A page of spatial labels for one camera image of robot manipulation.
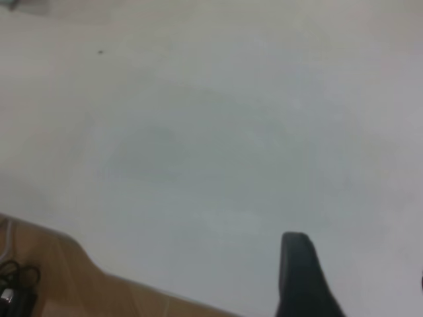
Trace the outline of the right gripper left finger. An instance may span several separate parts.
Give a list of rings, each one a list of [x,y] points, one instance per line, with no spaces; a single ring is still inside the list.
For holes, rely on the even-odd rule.
[[[311,239],[302,232],[282,235],[279,304],[276,316],[343,316],[321,269]]]

